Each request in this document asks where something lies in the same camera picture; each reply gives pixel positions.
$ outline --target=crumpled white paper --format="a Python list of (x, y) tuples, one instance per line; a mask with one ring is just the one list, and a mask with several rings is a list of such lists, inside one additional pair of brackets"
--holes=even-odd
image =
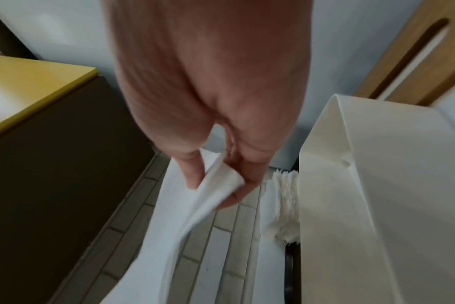
[(181, 240), (239, 187), (244, 179), (224, 164), (224, 155), (201, 150), (206, 177), (189, 190), (171, 161), (141, 251), (102, 304), (165, 304)]

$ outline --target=brick-patterned floor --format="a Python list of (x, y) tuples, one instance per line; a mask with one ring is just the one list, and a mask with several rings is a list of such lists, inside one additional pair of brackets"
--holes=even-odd
[[(78, 263), (52, 304), (99, 304), (141, 247), (169, 164), (159, 154)], [(259, 200), (266, 181), (239, 205), (211, 214), (181, 245), (168, 304), (250, 304), (258, 259)]]

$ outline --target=yellow tabletop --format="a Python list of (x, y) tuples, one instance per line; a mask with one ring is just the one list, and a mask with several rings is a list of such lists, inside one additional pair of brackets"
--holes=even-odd
[(98, 74), (92, 67), (0, 56), (0, 133)]

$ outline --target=gray wall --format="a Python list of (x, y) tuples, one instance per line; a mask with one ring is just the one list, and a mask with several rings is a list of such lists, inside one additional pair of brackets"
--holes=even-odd
[[(290, 168), (334, 93), (353, 94), (422, 0), (317, 0), (297, 128), (272, 165)], [(0, 18), (41, 59), (98, 67), (116, 85), (99, 0), (0, 0)], [(222, 129), (207, 147), (224, 147)]]

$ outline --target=human hand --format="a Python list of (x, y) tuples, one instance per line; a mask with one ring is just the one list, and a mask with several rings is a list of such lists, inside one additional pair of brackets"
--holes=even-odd
[(245, 186), (263, 181), (296, 125), (307, 85), (310, 1), (104, 0), (117, 78), (144, 133), (180, 165), (189, 188), (205, 176), (199, 149), (226, 130), (226, 164)]

